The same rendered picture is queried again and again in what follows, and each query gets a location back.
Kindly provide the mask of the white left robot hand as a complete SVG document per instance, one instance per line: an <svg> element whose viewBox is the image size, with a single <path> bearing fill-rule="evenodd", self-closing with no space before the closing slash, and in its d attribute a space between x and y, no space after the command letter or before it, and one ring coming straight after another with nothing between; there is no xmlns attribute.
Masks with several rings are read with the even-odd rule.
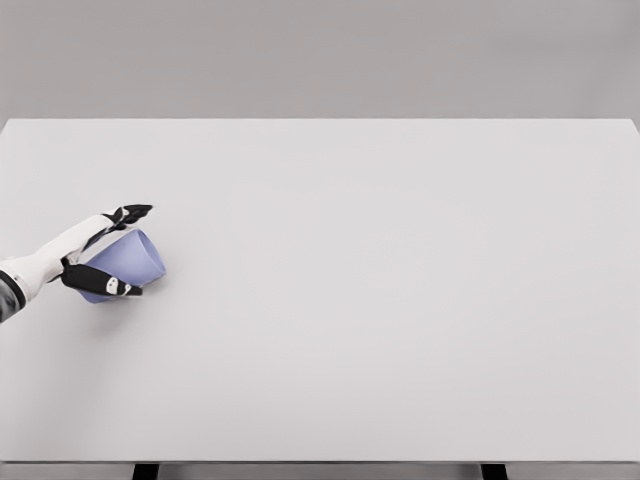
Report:
<svg viewBox="0 0 640 480"><path fill-rule="evenodd" d="M34 298L45 284L60 280L68 288L108 297L138 297L140 286L131 285L112 274L78 263L80 254L98 240L125 230L146 217L153 209L148 204L130 204L93 215L47 242L35 253L36 273L31 287Z"/></svg>

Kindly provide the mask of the lavender blue cup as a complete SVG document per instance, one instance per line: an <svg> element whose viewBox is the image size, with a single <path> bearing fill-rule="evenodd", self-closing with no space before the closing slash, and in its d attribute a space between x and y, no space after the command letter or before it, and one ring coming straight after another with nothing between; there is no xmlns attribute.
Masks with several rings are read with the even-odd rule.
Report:
<svg viewBox="0 0 640 480"><path fill-rule="evenodd" d="M79 291L90 303L100 303L131 293L134 287L144 287L166 274L164 262L149 237L139 229L129 231L115 240L84 265L107 274L106 294Z"/></svg>

